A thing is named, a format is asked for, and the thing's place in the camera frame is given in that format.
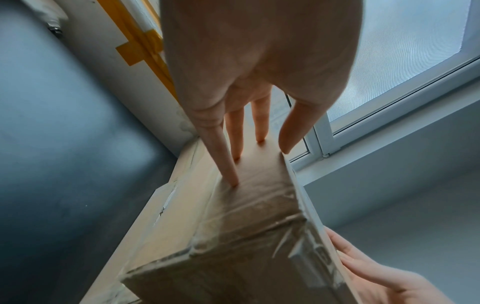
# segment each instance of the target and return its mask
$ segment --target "person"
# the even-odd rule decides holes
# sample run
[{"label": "person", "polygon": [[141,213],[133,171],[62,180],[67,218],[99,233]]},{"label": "person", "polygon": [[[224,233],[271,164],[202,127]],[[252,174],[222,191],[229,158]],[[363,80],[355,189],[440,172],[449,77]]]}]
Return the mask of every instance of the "person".
[{"label": "person", "polygon": [[325,229],[365,304],[454,304],[423,276],[381,265]]},{"label": "person", "polygon": [[243,149],[244,106],[251,103],[261,142],[269,131],[272,85],[295,99],[278,137],[288,154],[343,92],[362,11],[362,0],[161,1],[165,59],[178,101],[232,186],[239,183],[234,161]]}]

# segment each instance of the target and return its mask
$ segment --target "dark blue surface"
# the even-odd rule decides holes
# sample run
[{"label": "dark blue surface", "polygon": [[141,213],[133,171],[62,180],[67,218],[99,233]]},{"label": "dark blue surface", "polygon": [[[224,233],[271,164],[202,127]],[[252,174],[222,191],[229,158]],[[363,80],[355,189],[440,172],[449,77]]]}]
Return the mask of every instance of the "dark blue surface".
[{"label": "dark blue surface", "polygon": [[176,159],[0,1],[0,302],[76,303]]}]

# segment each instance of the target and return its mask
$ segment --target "window pane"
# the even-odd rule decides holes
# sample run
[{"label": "window pane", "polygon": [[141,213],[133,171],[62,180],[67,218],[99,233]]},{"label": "window pane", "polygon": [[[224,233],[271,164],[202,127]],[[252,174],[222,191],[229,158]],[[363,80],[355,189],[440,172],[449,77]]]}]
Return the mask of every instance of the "window pane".
[{"label": "window pane", "polygon": [[349,82],[333,121],[461,50],[470,0],[365,0]]},{"label": "window pane", "polygon": [[[284,124],[287,115],[290,112],[290,105],[288,103],[285,93],[277,87],[273,87],[271,91],[271,105],[270,105],[270,134],[278,140],[280,128]],[[252,117],[252,107],[248,104],[245,107],[245,119],[248,124],[254,126]],[[290,160],[295,159],[305,153],[308,153],[308,148],[305,141],[300,141],[288,154]]]}]

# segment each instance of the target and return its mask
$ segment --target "brown cardboard box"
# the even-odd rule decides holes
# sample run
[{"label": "brown cardboard box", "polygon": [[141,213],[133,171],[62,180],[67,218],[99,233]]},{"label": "brown cardboard box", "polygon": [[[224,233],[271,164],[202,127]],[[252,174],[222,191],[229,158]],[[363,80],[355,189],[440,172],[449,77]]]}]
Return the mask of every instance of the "brown cardboard box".
[{"label": "brown cardboard box", "polygon": [[125,286],[150,303],[360,303],[276,142],[246,142],[236,188],[200,141],[187,150]]}]

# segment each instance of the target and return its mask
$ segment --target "orange masking tape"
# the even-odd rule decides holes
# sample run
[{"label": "orange masking tape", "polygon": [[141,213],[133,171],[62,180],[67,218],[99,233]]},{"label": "orange masking tape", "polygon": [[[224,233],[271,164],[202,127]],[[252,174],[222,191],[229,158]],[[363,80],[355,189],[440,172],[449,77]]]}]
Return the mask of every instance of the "orange masking tape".
[{"label": "orange masking tape", "polygon": [[[160,35],[155,30],[144,33],[120,0],[98,0],[98,3],[128,40],[127,43],[116,48],[126,63],[132,66],[144,60],[173,97],[177,99],[167,65],[159,54],[163,50],[163,40]],[[151,5],[147,6],[147,10],[150,14],[155,12],[151,11],[153,10]]]}]

